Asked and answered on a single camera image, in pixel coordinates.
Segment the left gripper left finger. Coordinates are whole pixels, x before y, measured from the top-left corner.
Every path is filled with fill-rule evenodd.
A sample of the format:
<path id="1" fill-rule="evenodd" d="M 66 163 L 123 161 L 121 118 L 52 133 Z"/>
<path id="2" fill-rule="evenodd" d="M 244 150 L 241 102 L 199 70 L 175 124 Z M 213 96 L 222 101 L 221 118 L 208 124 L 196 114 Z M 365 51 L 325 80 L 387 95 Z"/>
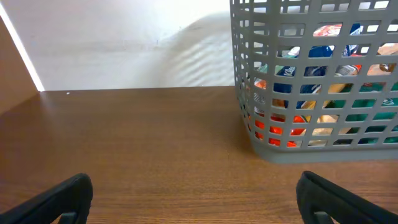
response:
<path id="1" fill-rule="evenodd" d="M 80 173 L 1 214 L 1 223 L 86 224 L 93 199 L 87 174 Z"/>

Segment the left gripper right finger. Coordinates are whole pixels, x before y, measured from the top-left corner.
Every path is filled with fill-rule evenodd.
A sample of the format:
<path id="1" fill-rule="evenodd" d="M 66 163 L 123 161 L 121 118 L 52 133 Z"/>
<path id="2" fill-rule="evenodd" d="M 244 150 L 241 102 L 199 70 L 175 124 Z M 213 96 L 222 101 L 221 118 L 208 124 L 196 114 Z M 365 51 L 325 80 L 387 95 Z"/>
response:
<path id="1" fill-rule="evenodd" d="M 311 172 L 296 186 L 304 223 L 397 223 L 397 215 Z"/>

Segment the beige paper pouch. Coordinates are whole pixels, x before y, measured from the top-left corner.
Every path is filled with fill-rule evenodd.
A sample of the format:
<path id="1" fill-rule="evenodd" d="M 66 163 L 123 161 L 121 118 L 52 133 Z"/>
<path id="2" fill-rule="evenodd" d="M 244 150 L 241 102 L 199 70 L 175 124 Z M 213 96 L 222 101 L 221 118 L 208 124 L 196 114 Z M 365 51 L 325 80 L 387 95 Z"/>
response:
<path id="1" fill-rule="evenodd" d="M 320 125 L 317 128 L 314 128 L 311 136 L 326 136 L 330 137 L 333 134 L 333 131 L 337 131 L 337 134 L 347 134 L 351 128 L 333 128 L 333 125 L 336 125 L 340 116 L 337 114 L 326 114 L 321 115 L 317 118 L 317 125 Z M 308 142 L 308 146 L 326 146 L 328 143 L 327 139 L 311 139 Z"/>

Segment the orange pasta package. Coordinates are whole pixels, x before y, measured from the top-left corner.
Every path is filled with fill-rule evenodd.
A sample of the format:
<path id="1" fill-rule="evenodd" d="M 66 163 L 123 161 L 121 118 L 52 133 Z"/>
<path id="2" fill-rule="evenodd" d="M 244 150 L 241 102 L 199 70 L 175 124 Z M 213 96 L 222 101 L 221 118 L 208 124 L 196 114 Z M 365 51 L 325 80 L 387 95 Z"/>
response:
<path id="1" fill-rule="evenodd" d="M 340 92 L 334 92 L 332 85 L 330 85 L 330 88 L 328 90 L 329 93 L 341 93 Z M 264 98 L 262 96 L 259 96 L 257 93 L 254 94 L 254 100 L 259 102 L 259 103 L 263 103 L 264 102 Z M 272 100 L 272 105 L 276 106 L 276 107 L 283 107 L 283 106 L 277 106 L 276 105 L 276 101 L 278 99 L 273 99 Z M 332 100 L 326 100 L 323 103 L 323 107 L 325 108 L 326 104 L 331 102 Z M 301 109 L 305 109 L 305 110 L 312 110 L 315 108 L 316 102 L 315 101 L 306 101 L 309 103 L 309 108 L 301 108 Z M 259 115 L 259 116 L 264 116 L 265 112 L 263 110 L 260 110 L 259 108 L 255 108 L 254 112 Z M 282 114 L 271 114 L 270 119 L 273 121 L 277 121 L 277 122 L 281 122 L 283 123 L 285 121 L 285 116 Z M 308 123 L 311 120 L 311 116 L 310 115 L 295 115 L 293 118 L 293 122 L 294 123 Z M 264 123 L 262 121 L 256 120 L 254 122 L 254 124 L 256 125 L 256 127 L 262 129 L 264 128 Z M 292 136 L 302 136 L 306 133 L 306 129 L 304 128 L 297 128 L 297 129 L 292 129 L 290 130 L 290 134 Z M 284 132 L 284 129 L 278 126 L 270 126 L 269 127 L 269 132 L 273 133 L 273 134 L 278 134 L 281 135 Z M 268 143 L 274 146 L 280 146 L 280 140 L 279 139 L 274 139 L 274 138 L 270 138 L 268 140 Z M 287 142 L 287 146 L 288 147 L 298 147 L 300 145 L 300 141 L 288 141 Z"/>

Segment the teal wet wipes pack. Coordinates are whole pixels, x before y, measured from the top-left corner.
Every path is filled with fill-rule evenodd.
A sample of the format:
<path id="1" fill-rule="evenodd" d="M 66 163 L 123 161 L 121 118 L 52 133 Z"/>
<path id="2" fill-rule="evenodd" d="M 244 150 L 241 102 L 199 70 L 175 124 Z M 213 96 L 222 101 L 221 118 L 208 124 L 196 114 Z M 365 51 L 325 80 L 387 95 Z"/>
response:
<path id="1" fill-rule="evenodd" d="M 278 59 L 284 59 L 284 61 L 277 62 L 274 68 L 274 75 L 277 75 L 285 67 L 289 68 L 290 64 L 287 64 L 288 60 L 296 59 L 300 54 L 299 46 L 283 46 L 277 50 L 276 57 Z"/>

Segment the beige chocolate snack bag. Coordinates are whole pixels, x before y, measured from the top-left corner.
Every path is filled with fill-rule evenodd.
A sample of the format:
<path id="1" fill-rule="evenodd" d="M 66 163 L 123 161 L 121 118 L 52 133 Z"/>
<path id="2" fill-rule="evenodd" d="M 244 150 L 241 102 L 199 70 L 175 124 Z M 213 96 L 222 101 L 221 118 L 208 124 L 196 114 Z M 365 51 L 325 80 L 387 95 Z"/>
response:
<path id="1" fill-rule="evenodd" d="M 397 73 L 397 42 L 383 43 L 376 53 L 376 61 L 373 62 L 368 76 L 392 75 Z"/>

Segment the green Nescafe coffee bag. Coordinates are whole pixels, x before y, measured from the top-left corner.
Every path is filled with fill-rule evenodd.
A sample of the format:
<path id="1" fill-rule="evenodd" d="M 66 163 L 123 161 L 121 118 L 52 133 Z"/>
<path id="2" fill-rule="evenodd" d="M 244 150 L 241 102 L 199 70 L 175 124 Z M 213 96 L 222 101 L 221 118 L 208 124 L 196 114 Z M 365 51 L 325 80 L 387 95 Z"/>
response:
<path id="1" fill-rule="evenodd" d="M 381 91 L 385 83 L 364 83 L 359 89 L 360 92 L 377 92 Z M 352 84 L 347 84 L 343 89 L 342 93 L 349 92 L 351 90 Z M 371 108 L 374 106 L 376 100 L 375 99 L 361 99 L 355 100 L 353 103 L 353 108 Z M 332 100 L 327 103 L 325 108 L 342 108 L 344 107 L 344 100 Z M 381 106 L 397 106 L 397 98 L 386 98 Z M 395 112 L 385 112 L 385 113 L 377 113 L 373 120 L 390 120 L 396 116 Z M 346 117 L 346 121 L 356 122 L 356 121 L 365 121 L 368 117 L 368 114 L 349 114 Z M 387 128 L 386 125 L 381 126 L 368 126 L 365 130 L 365 133 L 382 133 Z M 360 130 L 359 127 L 348 128 L 347 131 L 340 130 L 340 134 L 357 134 Z M 352 143 L 352 139 L 338 139 L 333 144 L 334 145 L 350 145 Z M 361 138 L 358 141 L 358 144 L 375 144 L 377 143 L 378 138 Z M 388 137 L 384 140 L 384 143 L 392 143 L 397 144 L 397 136 Z"/>

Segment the blue Kleenex tissue pack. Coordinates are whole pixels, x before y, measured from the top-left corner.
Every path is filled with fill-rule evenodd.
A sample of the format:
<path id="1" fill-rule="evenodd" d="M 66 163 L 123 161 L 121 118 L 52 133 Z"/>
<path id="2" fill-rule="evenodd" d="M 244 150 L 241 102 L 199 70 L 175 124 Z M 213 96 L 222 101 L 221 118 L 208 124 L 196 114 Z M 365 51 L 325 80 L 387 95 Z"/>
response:
<path id="1" fill-rule="evenodd" d="M 323 25 L 317 28 L 313 36 L 314 37 L 331 37 L 337 36 L 340 33 L 342 28 L 341 23 L 337 24 L 328 24 Z M 359 35 L 361 33 L 361 25 L 359 23 L 354 23 L 350 30 L 351 35 Z M 309 57 L 331 57 L 334 51 L 333 45 L 322 45 L 322 46 L 314 46 L 309 50 Z M 357 45 L 346 45 L 342 56 L 344 57 L 356 57 L 358 46 Z M 299 55 L 300 48 L 292 47 L 290 50 L 281 54 L 282 57 L 286 58 L 296 58 Z M 323 77 L 326 75 L 328 67 L 326 65 L 323 66 L 314 66 L 314 67 L 306 67 L 304 71 L 305 77 Z M 340 65 L 336 68 L 335 75 L 340 76 L 352 76 L 358 74 L 360 71 L 360 65 Z M 292 66 L 281 66 L 278 65 L 275 67 L 275 74 L 283 77 L 292 77 L 296 74 L 296 68 Z M 267 88 L 267 82 L 265 80 L 261 80 L 259 78 L 254 79 L 254 86 L 258 88 L 265 89 Z M 300 92 L 304 94 L 314 94 L 318 93 L 321 89 L 321 84 L 305 84 L 300 87 Z M 344 84 L 332 84 L 332 88 L 334 92 L 340 92 L 345 87 Z M 274 91 L 280 93 L 290 93 L 292 90 L 292 85 L 290 84 L 281 84 L 276 83 L 274 85 Z M 284 108 L 288 107 L 289 102 L 285 100 L 277 100 L 277 106 L 283 106 Z M 297 108 L 309 108 L 309 103 L 306 101 L 299 101 L 297 103 Z"/>

